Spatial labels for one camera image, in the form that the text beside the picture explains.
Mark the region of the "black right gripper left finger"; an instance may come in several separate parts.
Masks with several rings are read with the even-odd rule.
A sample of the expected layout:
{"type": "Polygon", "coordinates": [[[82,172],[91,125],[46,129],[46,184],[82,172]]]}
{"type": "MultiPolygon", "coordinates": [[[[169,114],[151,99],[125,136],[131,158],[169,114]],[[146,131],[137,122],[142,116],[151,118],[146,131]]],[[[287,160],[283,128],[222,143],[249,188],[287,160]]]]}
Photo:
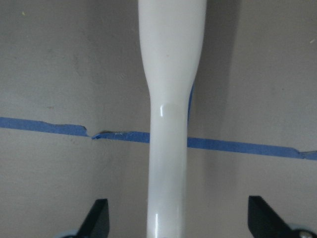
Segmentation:
{"type": "Polygon", "coordinates": [[[77,238],[107,238],[109,210],[107,199],[97,199],[76,234],[77,238]]]}

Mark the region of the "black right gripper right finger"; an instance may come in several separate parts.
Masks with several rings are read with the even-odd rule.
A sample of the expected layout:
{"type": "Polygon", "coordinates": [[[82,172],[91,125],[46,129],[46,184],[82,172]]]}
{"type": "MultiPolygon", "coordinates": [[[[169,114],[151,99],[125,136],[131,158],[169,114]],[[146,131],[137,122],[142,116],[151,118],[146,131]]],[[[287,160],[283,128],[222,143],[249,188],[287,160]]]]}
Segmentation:
{"type": "Polygon", "coordinates": [[[248,198],[248,228],[254,238],[286,238],[292,233],[261,196],[248,198]]]}

